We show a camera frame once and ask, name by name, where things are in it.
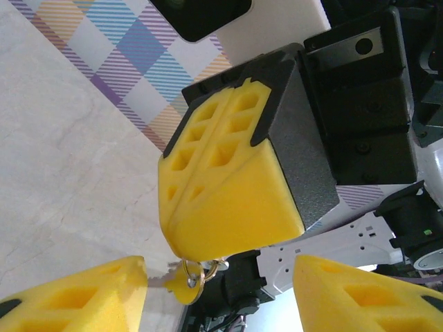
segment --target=black cable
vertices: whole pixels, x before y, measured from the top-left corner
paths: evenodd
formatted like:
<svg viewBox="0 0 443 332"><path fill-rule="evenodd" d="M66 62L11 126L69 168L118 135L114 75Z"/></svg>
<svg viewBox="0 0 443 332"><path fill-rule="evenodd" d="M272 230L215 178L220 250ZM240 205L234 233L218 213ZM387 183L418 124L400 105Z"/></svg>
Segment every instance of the black cable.
<svg viewBox="0 0 443 332"><path fill-rule="evenodd" d="M237 318L239 317L239 315L237 313L231 313L229 316L227 316L223 322L221 322L220 324L214 326L213 328L207 330L207 332L216 332L217 330L220 330L230 324L232 324Z"/></svg>

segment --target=yellow tag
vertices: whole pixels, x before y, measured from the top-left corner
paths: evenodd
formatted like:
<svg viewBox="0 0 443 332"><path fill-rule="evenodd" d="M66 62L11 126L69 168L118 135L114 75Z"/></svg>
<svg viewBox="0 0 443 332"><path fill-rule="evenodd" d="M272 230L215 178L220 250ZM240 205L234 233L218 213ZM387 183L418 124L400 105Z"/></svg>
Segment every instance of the yellow tag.
<svg viewBox="0 0 443 332"><path fill-rule="evenodd" d="M175 297L180 303L185 305L191 305L199 299L201 292L203 292L204 285L204 281L202 282L201 280L201 275L204 277L204 274L202 273L203 268L201 266L196 264L188 264L188 271L190 274L199 277L195 287L191 288L188 286L188 276L186 275L183 266L177 270L175 278L165 282L164 285L168 291L174 293Z"/></svg>

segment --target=marble floor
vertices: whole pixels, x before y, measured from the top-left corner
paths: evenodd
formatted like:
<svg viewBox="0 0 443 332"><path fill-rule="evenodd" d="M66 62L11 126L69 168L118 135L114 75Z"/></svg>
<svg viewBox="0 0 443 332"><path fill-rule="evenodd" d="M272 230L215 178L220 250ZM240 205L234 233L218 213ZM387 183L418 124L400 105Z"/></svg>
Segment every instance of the marble floor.
<svg viewBox="0 0 443 332"><path fill-rule="evenodd" d="M177 259L159 229L159 156L0 0L0 299L127 255L165 272ZM150 290L140 331L174 331L181 310Z"/></svg>

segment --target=plaid fabric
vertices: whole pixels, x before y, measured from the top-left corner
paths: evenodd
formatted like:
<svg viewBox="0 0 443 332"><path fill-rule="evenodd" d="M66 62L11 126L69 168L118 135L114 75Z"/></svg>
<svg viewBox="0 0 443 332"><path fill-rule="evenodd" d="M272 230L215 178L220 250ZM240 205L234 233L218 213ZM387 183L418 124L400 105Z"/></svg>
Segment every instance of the plaid fabric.
<svg viewBox="0 0 443 332"><path fill-rule="evenodd" d="M160 150L181 89L229 68L216 36L180 38L147 0L10 0Z"/></svg>

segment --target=yellow foam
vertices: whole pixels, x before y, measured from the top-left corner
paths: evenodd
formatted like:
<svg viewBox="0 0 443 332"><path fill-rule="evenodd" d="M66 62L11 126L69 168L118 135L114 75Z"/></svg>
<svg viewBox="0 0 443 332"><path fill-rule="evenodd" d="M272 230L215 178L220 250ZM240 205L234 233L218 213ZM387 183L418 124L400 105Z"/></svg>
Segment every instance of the yellow foam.
<svg viewBox="0 0 443 332"><path fill-rule="evenodd" d="M250 145L270 93L247 80L214 94L160 159L161 227L177 256L216 259L304 232L271 142Z"/></svg>
<svg viewBox="0 0 443 332"><path fill-rule="evenodd" d="M22 303L0 319L2 332L137 332L147 290L142 257L126 257L9 299Z"/></svg>
<svg viewBox="0 0 443 332"><path fill-rule="evenodd" d="M305 332L443 332L434 290L326 259L299 256L294 292Z"/></svg>

